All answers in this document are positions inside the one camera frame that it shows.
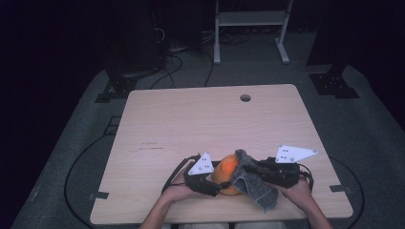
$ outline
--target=forearm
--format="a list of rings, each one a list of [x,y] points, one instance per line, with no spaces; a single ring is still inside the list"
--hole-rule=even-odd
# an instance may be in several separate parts
[[[331,229],[330,222],[325,217],[322,210],[319,208],[318,204],[311,201],[306,207],[302,208],[304,213],[307,215],[309,225],[311,229]]]
[[[163,196],[160,196],[158,201],[156,201],[155,205],[149,212],[146,219],[143,221],[140,228],[147,228],[147,229],[160,229],[164,224],[164,220],[166,218],[167,211],[169,210],[170,206],[173,204],[173,201],[167,200]]]

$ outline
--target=orange object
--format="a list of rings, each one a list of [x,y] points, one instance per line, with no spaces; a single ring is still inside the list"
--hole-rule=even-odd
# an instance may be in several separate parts
[[[221,162],[215,167],[214,172],[211,174],[211,180],[214,183],[221,184],[222,182],[230,181],[233,171],[235,171],[238,165],[238,158],[235,155],[228,155],[221,160]],[[240,192],[232,185],[226,189],[220,191],[226,195],[237,195]]]

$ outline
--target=wooden table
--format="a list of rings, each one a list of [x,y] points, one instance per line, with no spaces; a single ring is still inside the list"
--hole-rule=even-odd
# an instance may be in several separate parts
[[[279,145],[315,149],[301,161],[315,179],[313,196],[327,218],[347,218],[352,207],[339,185],[306,107],[293,85],[134,91],[119,124],[91,222],[142,223],[176,166],[208,152],[221,160],[237,149],[256,159],[275,156]],[[264,213],[245,195],[196,195],[174,204],[166,222],[303,219],[283,195]]]

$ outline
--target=gray cloth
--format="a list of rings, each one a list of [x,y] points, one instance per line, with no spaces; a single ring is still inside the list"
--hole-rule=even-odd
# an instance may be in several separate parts
[[[257,167],[253,163],[253,157],[249,156],[245,150],[237,150],[235,156],[239,162],[232,174],[231,184],[250,197],[264,212],[273,208],[277,203],[278,191],[264,183],[259,175],[245,170],[245,165]]]

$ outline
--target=gray carpet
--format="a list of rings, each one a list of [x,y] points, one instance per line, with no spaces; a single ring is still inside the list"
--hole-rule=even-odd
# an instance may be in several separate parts
[[[403,228],[403,130],[375,95],[366,77],[351,66],[346,68],[343,77],[360,98],[336,99],[331,95],[318,95],[309,74],[324,73],[329,66],[306,66],[314,33],[287,34],[285,45],[291,60],[288,65],[281,62],[274,44],[275,35],[252,35],[243,44],[221,46],[222,64],[214,66],[207,86],[294,84],[327,152],[335,158],[332,164],[347,188],[354,210],[349,219],[331,219],[332,225],[335,228],[348,228],[361,214],[353,228]],[[207,45],[204,49],[212,55],[212,45]],[[182,66],[172,74],[174,87],[203,87],[211,69],[208,55],[189,51],[177,56],[181,58]],[[169,72],[179,64],[178,59],[167,58]],[[137,90],[149,89],[165,74],[162,71],[141,79]],[[76,214],[90,223],[93,194],[98,189],[114,142],[113,135],[103,136],[103,133],[112,116],[122,114],[126,102],[125,99],[114,99],[109,103],[95,103],[107,81],[106,73],[101,72],[89,85],[12,228],[87,228],[65,203],[64,185],[70,168],[83,153],[71,172],[67,197]],[[172,82],[166,77],[154,89],[171,87]],[[118,122],[119,118],[113,120],[113,124]],[[364,196],[356,177],[348,168],[360,181]],[[362,197],[365,199],[363,211]],[[305,220],[287,221],[286,225],[288,229],[309,228]],[[94,227],[136,228],[136,225]]]

